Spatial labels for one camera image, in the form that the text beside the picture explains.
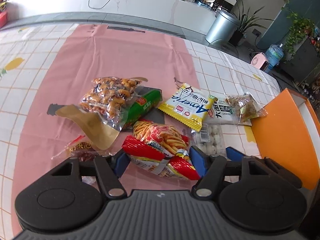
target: water bottle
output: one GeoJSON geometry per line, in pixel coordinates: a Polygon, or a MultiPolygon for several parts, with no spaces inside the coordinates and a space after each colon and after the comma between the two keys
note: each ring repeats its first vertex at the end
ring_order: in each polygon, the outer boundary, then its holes
{"type": "Polygon", "coordinates": [[[283,58],[284,53],[282,50],[282,46],[283,44],[280,44],[280,45],[273,44],[269,47],[269,49],[265,53],[269,61],[269,66],[265,70],[266,73],[270,72],[270,70],[273,69],[275,65],[278,65],[280,60],[283,58]]]}

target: vase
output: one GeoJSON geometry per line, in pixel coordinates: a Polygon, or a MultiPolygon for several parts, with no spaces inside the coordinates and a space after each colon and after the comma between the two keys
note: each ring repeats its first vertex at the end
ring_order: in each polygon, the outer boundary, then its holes
{"type": "Polygon", "coordinates": [[[243,38],[243,33],[240,31],[236,30],[231,39],[229,40],[229,43],[231,43],[233,46],[237,47],[239,41],[243,38]]]}

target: trash can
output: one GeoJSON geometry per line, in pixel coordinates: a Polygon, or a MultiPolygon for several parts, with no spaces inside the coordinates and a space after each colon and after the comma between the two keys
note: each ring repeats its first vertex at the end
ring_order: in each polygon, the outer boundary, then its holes
{"type": "Polygon", "coordinates": [[[216,13],[216,19],[208,31],[205,39],[209,43],[216,40],[228,42],[239,25],[240,21],[235,15],[221,10],[216,13]]]}

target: trash can lid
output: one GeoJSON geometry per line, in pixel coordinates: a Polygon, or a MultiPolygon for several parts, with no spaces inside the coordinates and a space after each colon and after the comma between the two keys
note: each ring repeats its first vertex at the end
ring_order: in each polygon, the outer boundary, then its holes
{"type": "Polygon", "coordinates": [[[219,13],[221,16],[225,17],[230,22],[233,22],[235,25],[237,25],[237,26],[240,25],[240,21],[236,18],[235,15],[233,15],[227,11],[224,11],[224,10],[219,11],[219,13]]]}

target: black cabinet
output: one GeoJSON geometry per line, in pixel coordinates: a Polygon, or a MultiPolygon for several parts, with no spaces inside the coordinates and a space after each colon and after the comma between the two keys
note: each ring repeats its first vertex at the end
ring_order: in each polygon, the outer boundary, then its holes
{"type": "Polygon", "coordinates": [[[279,66],[293,79],[301,83],[320,63],[320,57],[309,39],[301,45],[294,57],[286,64],[279,66]]]}

